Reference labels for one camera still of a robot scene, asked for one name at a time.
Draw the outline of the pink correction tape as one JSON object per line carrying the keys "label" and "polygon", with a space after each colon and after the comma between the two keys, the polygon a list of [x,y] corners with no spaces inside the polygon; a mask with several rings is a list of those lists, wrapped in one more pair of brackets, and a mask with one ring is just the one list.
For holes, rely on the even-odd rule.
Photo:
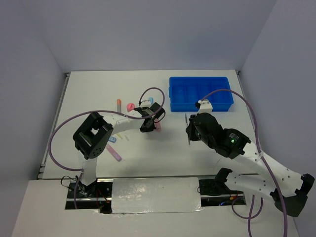
{"label": "pink correction tape", "polygon": [[160,124],[160,122],[155,122],[155,128],[156,128],[157,132],[161,131],[161,124]]}

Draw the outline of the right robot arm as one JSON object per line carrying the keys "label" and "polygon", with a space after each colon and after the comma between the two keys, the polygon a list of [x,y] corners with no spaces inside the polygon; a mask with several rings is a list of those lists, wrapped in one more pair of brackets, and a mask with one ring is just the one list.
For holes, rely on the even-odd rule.
{"label": "right robot arm", "polygon": [[249,178],[221,168],[214,179],[218,192],[249,192],[270,199],[278,210],[291,217],[300,215],[314,184],[313,176],[294,172],[267,154],[260,157],[254,142],[234,128],[223,128],[211,114],[190,116],[186,133],[190,141],[202,141],[217,154],[251,168],[262,177]]}

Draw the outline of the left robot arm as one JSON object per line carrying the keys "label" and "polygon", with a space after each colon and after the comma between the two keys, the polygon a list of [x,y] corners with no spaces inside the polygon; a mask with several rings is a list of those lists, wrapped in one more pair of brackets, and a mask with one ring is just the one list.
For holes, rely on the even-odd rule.
{"label": "left robot arm", "polygon": [[155,130],[155,122],[165,116],[165,110],[158,103],[150,107],[138,107],[127,114],[103,117],[92,112],[73,135],[75,148],[80,153],[79,163],[82,176],[79,191],[91,197],[97,190],[97,158],[106,149],[109,138],[117,133],[138,129],[142,133]]}

